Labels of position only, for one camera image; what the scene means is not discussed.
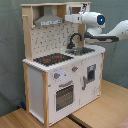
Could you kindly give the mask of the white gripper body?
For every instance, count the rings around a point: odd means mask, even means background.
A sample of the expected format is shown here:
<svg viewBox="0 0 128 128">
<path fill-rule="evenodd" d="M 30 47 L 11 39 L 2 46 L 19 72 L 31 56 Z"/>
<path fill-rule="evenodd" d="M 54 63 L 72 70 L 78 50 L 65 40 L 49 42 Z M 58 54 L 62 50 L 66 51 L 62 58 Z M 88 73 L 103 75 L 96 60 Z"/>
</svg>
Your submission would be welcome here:
<svg viewBox="0 0 128 128">
<path fill-rule="evenodd" d="M 80 14 L 66 15 L 65 20 L 68 22 L 81 24 L 81 15 Z"/>
</svg>

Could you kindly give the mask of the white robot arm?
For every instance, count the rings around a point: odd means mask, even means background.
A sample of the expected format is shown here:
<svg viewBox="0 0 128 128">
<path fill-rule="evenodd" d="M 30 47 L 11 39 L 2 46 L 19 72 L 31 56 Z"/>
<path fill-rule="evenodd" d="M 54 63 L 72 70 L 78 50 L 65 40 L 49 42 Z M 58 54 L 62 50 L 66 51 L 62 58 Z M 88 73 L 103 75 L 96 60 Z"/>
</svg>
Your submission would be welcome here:
<svg viewBox="0 0 128 128">
<path fill-rule="evenodd" d="M 65 16 L 65 20 L 72 23 L 88 25 L 84 39 L 89 43 L 117 42 L 128 39 L 128 20 L 118 23 L 110 32 L 103 34 L 105 17 L 97 12 L 79 12 Z"/>
</svg>

